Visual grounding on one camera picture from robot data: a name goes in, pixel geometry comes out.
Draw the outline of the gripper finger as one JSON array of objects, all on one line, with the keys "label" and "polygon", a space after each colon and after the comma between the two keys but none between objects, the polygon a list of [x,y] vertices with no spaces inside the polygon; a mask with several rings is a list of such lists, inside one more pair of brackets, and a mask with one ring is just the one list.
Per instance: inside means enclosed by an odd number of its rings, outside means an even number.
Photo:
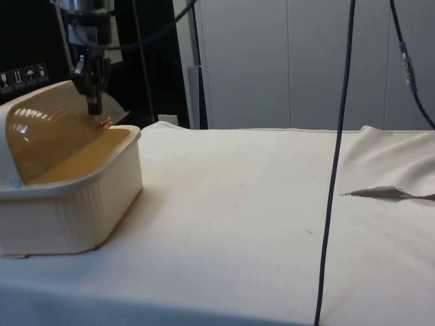
[{"label": "gripper finger", "polygon": [[88,85],[88,70],[86,67],[86,51],[79,46],[71,46],[73,66],[71,68],[71,79],[77,91],[86,97],[90,96]]},{"label": "gripper finger", "polygon": [[105,56],[103,50],[88,51],[87,68],[91,87],[87,101],[90,115],[101,115],[103,112],[102,94],[107,88],[110,66],[111,60]]}]

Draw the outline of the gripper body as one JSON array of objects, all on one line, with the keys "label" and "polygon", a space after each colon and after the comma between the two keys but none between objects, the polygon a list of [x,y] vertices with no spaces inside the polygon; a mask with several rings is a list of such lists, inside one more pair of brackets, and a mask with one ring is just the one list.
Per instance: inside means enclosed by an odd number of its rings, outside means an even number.
[{"label": "gripper body", "polygon": [[68,11],[67,40],[70,46],[103,48],[111,41],[111,12]]}]

